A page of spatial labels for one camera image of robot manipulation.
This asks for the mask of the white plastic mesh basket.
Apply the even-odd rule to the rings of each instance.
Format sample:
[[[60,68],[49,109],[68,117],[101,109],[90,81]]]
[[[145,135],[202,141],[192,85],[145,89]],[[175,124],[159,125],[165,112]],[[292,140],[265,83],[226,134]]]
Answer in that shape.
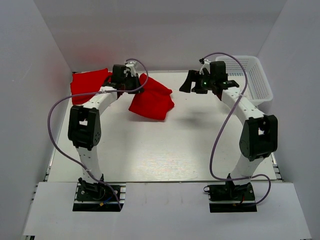
[[[236,55],[235,58],[242,66],[225,55],[218,56],[215,60],[225,62],[228,80],[237,82],[241,89],[247,85],[244,95],[253,105],[271,101],[273,93],[260,60],[250,55]]]

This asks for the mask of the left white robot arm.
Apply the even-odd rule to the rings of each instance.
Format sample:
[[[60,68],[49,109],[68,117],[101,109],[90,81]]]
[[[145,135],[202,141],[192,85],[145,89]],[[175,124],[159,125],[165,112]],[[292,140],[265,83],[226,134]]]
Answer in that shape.
[[[125,64],[115,64],[99,90],[87,102],[73,105],[70,109],[67,136],[75,147],[82,166],[82,180],[90,183],[88,193],[99,200],[105,196],[98,160],[97,145],[101,131],[101,114],[115,102],[122,93],[140,94],[144,91],[136,72],[137,60],[128,59]]]

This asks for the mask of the folded red t-shirt stack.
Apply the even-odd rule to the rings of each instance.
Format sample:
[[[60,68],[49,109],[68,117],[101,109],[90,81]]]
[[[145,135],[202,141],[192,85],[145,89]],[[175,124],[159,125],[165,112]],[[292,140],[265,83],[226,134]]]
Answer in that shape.
[[[98,92],[107,77],[111,76],[107,68],[88,71],[83,73],[73,73],[70,91],[72,95]]]

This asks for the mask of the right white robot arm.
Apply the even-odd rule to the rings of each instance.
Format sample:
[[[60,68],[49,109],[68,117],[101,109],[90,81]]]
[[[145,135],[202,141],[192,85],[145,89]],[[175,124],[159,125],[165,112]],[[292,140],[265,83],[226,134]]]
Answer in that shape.
[[[207,94],[212,92],[230,108],[242,124],[239,139],[240,158],[225,182],[226,195],[236,200],[244,193],[259,164],[278,147],[278,120],[254,106],[235,80],[229,80],[224,61],[200,59],[200,70],[189,70],[180,92]]]

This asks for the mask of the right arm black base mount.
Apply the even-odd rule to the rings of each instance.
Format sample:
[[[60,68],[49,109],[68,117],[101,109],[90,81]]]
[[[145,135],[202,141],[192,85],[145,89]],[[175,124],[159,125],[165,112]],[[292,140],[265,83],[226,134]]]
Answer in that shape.
[[[210,213],[254,213],[257,212],[256,198],[251,183],[234,185],[210,184],[203,188],[208,194]]]

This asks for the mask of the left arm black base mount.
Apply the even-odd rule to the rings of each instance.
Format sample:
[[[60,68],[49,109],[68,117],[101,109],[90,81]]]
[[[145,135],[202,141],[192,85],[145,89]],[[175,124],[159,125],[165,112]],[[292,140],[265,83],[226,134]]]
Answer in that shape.
[[[115,212],[119,213],[125,203],[125,184],[89,183],[78,179],[74,196],[73,212]]]

